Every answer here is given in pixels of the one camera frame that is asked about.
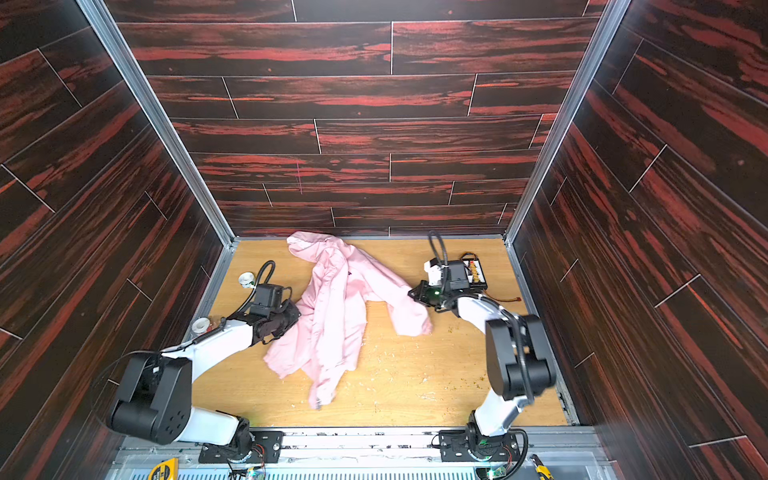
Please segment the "pink zip jacket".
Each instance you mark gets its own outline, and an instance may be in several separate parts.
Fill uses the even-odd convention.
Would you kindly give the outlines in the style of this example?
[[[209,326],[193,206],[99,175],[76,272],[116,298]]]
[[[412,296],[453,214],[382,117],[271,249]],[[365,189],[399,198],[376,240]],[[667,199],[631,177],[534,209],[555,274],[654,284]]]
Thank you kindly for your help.
[[[410,298],[407,282],[367,252],[337,237],[306,231],[289,236],[287,246],[313,268],[297,302],[296,325],[271,344],[264,360],[281,378],[305,372],[312,381],[310,408],[330,404],[344,373],[356,369],[367,303],[385,303],[400,336],[432,333],[427,309]]]

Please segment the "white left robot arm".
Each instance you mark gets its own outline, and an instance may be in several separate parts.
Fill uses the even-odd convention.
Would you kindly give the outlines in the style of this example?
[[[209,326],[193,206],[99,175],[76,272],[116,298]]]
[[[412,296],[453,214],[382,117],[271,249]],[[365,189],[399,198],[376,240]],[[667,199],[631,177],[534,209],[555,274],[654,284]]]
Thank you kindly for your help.
[[[260,438],[246,418],[192,404],[193,383],[203,373],[236,353],[281,338],[297,323],[300,312],[291,288],[271,281],[275,268],[268,260],[257,273],[242,274],[248,297],[213,330],[177,346],[128,353],[105,426],[158,445],[199,444],[203,462],[276,461],[279,441]]]

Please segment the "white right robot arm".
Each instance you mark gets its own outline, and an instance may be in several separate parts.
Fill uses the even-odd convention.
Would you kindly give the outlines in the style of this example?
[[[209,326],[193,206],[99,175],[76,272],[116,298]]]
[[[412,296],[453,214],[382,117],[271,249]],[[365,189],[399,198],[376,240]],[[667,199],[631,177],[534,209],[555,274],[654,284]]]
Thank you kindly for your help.
[[[485,335],[490,392],[461,430],[438,433],[445,462],[520,462],[525,444],[513,427],[524,408],[557,381],[556,362],[542,321],[519,315],[486,294],[488,284],[479,258],[467,253],[448,258],[441,235],[428,233],[434,258],[425,263],[426,280],[409,291],[416,302],[437,313],[450,312]]]

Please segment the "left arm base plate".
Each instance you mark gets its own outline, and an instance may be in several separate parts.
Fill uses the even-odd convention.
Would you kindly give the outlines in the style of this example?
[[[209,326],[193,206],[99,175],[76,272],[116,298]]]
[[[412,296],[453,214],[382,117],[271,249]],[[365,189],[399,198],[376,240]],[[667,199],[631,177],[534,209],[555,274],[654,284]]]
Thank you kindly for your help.
[[[279,461],[284,439],[283,431],[254,430],[235,435],[227,445],[204,443],[200,464],[270,464]]]

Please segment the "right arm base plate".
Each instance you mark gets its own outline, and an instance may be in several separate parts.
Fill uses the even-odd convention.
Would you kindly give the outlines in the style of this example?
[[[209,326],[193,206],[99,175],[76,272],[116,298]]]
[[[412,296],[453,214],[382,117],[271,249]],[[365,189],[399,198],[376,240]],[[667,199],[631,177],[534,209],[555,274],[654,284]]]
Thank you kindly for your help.
[[[432,447],[440,450],[442,462],[514,463],[522,453],[511,433],[484,436],[467,428],[439,431]]]

